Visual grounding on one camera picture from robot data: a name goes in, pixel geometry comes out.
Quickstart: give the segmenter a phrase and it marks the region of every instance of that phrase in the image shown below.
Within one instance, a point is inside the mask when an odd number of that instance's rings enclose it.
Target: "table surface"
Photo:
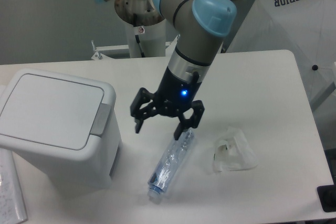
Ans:
[[[196,141],[160,204],[147,181],[178,120],[156,116],[134,133],[129,106],[140,87],[156,91],[164,58],[0,66],[6,85],[21,68],[105,81],[117,93],[123,147],[111,188],[49,179],[15,155],[28,223],[273,223],[326,219],[316,188],[332,184],[300,74],[289,51],[218,55],[196,99],[205,112]],[[214,143],[228,126],[242,129],[259,159],[251,170],[215,173]]]

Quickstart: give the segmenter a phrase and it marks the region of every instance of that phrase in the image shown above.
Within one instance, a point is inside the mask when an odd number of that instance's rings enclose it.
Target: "plastic bottle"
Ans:
[[[148,181],[148,196],[158,199],[162,193],[167,191],[169,184],[181,165],[193,139],[194,133],[190,129],[183,132],[177,141],[172,138],[172,141],[163,153],[153,175]]]

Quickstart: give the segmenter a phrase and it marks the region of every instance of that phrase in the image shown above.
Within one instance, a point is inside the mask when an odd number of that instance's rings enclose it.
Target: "gray floor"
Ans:
[[[238,16],[227,47],[254,0],[236,2]],[[177,32],[167,25],[167,41]],[[0,0],[0,65],[88,60],[96,46],[125,45],[113,2],[93,0]]]

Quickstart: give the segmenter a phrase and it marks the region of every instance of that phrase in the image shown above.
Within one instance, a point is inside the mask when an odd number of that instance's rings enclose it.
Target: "white umbrella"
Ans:
[[[227,52],[276,49],[294,53],[309,101],[321,94],[334,81],[336,0],[255,0]],[[324,114],[336,128],[336,98],[328,104],[332,108],[318,108],[315,120]],[[336,132],[325,135],[336,143]]]

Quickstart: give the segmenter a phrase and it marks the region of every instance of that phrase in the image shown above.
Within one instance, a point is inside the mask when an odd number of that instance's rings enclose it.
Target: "blue led light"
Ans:
[[[181,91],[181,96],[186,97],[187,94],[188,94],[188,91],[187,91],[187,90],[182,90],[182,91]]]

